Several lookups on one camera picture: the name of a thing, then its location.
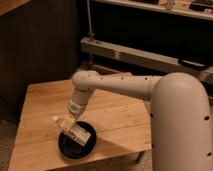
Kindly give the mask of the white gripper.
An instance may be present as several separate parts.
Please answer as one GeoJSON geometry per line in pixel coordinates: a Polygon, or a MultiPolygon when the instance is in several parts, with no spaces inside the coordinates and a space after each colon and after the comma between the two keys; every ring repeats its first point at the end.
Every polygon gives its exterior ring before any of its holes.
{"type": "MultiPolygon", "coordinates": [[[[80,116],[86,109],[89,99],[93,95],[92,90],[75,89],[68,103],[68,111],[73,116],[80,116]]],[[[66,115],[63,121],[63,128],[68,131],[76,123],[76,118],[66,115]]]]}

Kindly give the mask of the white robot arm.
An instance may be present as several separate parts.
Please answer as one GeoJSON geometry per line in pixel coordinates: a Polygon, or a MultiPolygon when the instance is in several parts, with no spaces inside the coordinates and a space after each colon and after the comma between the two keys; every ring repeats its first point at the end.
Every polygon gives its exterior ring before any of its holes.
{"type": "Polygon", "coordinates": [[[213,134],[207,92],[194,76],[101,75],[78,71],[68,110],[83,114],[97,89],[150,102],[153,171],[213,171],[213,134]]]}

